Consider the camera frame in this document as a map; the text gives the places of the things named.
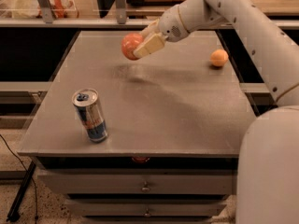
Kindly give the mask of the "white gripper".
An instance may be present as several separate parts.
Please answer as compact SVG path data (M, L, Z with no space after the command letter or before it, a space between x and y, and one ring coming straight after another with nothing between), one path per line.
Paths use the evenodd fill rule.
M159 20L153 21L140 32L145 40L137 46L133 54L137 59L163 49L166 40L179 42L189 35L179 15L179 5L170 7Z

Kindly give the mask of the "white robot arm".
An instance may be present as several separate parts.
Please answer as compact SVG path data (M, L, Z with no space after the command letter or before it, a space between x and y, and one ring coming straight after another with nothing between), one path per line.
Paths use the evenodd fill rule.
M232 24L274 99L239 151L236 224L299 224L299 46L250 0L186 0L142 31L143 58L219 20Z

